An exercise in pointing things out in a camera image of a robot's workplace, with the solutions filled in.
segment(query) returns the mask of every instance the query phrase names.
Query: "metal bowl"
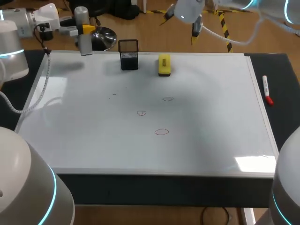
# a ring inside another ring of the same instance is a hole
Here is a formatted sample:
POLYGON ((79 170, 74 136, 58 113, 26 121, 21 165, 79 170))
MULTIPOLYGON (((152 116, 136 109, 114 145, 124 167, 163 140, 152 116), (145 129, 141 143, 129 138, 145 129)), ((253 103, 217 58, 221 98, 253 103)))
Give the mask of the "metal bowl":
POLYGON ((107 27, 97 27, 91 36, 93 51, 106 51, 117 43, 116 33, 107 27))

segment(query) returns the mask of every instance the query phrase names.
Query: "black bag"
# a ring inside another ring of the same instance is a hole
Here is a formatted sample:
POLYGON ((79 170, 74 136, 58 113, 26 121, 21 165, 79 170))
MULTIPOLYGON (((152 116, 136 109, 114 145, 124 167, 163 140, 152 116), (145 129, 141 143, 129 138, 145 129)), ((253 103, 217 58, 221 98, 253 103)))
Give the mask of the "black bag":
POLYGON ((10 2, 12 2, 13 0, 0 0, 0 6, 3 6, 5 4, 8 4, 10 2))
POLYGON ((84 6, 89 10, 89 16, 95 17, 104 13, 112 14, 116 17, 132 20, 136 18, 140 9, 136 5, 131 5, 131 0, 68 0, 72 12, 77 6, 84 6))

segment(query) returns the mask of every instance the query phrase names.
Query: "red marker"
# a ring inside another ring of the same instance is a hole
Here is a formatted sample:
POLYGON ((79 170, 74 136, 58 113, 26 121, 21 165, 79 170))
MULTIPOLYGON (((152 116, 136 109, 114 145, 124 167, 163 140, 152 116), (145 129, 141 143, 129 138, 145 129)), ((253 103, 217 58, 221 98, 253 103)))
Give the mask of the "red marker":
POLYGON ((268 105, 272 106, 272 105, 274 105, 274 103, 270 97, 267 76, 262 77, 262 82, 263 82, 263 90, 264 90, 264 95, 266 97, 266 101, 267 101, 268 105))

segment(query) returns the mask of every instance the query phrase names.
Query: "white cable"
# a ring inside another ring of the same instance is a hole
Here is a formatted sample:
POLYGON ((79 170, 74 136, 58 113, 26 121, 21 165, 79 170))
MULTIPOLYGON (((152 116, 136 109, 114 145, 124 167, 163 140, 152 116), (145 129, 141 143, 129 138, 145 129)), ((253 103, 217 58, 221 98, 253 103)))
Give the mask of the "white cable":
POLYGON ((234 40, 225 38, 225 37, 223 37, 223 36, 221 36, 221 35, 218 35, 217 33, 213 32, 213 31, 211 31, 210 29, 208 29, 208 28, 205 27, 205 26, 202 26, 202 28, 203 28, 205 31, 207 31, 209 34, 211 34, 211 35, 213 35, 213 36, 215 36, 215 37, 217 37, 217 38, 219 38, 219 39, 221 39, 221 40, 223 40, 223 41, 231 42, 231 43, 237 44, 237 45, 248 45, 248 44, 250 44, 250 43, 254 40, 254 38, 256 37, 257 32, 258 32, 258 29, 259 29, 259 26, 260 26, 260 24, 262 23, 262 21, 263 21, 263 17, 259 18, 259 20, 257 21, 257 23, 256 23, 256 25, 255 25, 255 28, 254 28, 254 31, 253 31, 252 36, 251 36, 250 39, 249 39, 248 41, 246 41, 246 42, 242 42, 242 41, 234 41, 234 40))
POLYGON ((284 29, 285 31, 293 33, 293 34, 300 35, 300 30, 296 30, 292 27, 286 26, 285 24, 278 22, 276 19, 272 18, 271 16, 268 16, 268 15, 264 15, 264 16, 265 16, 265 18, 270 20, 272 23, 274 23, 278 27, 284 29))
POLYGON ((5 69, 5 65, 4 65, 4 63, 2 62, 2 60, 0 59, 0 64, 1 64, 1 68, 2 68, 2 71, 3 71, 3 80, 0 80, 0 87, 1 87, 1 85, 5 82, 5 80, 6 80, 6 69, 5 69))
POLYGON ((48 79, 49 79, 49 74, 50 74, 50 56, 48 56, 48 68, 47 68, 47 74, 46 74, 46 80, 45 80, 45 84, 44 84, 44 87, 43 87, 43 90, 42 90, 42 93, 40 94, 38 100, 35 102, 34 105, 32 105, 30 108, 28 109, 25 109, 25 110, 17 110, 13 107, 13 105, 11 104, 10 100, 8 99, 8 97, 2 92, 0 91, 0 96, 2 96, 4 98, 4 100, 6 101, 6 103, 8 104, 9 108, 15 112, 15 113, 18 113, 18 114, 22 114, 22 113, 27 113, 29 112, 30 110, 34 109, 39 103, 40 101, 42 100, 43 98, 43 95, 44 95, 44 92, 46 90, 46 87, 47 87, 47 84, 48 84, 48 79))

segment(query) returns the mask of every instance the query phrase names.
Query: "hazard tape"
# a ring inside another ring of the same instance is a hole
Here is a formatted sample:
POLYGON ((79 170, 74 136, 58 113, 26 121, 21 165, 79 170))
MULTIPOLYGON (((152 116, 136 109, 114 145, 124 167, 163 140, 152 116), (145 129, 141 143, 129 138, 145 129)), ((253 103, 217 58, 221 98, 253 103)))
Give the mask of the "hazard tape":
MULTIPOLYGON (((146 14, 166 14, 166 10, 147 10, 146 14)), ((229 10, 204 10, 202 11, 202 13, 250 13, 250 11, 246 11, 246 10, 233 10, 233 9, 229 9, 229 10)))
MULTIPOLYGON (((223 33, 224 33, 224 36, 225 38, 228 38, 230 39, 230 36, 229 36, 229 32, 228 32, 228 29, 227 29, 227 26, 226 26, 226 23, 225 23, 225 19, 224 19, 224 13, 221 13, 221 12, 216 12, 216 14, 219 16, 219 19, 220 19, 220 22, 221 22, 221 25, 222 25, 222 30, 223 30, 223 33)), ((233 53, 233 45, 231 42, 226 42, 226 45, 227 45, 227 50, 229 53, 233 53)))
MULTIPOLYGON (((32 11, 36 11, 39 10, 39 8, 26 8, 26 11, 28 12, 32 12, 32 11)), ((57 11, 69 11, 67 8, 57 8, 57 11)))

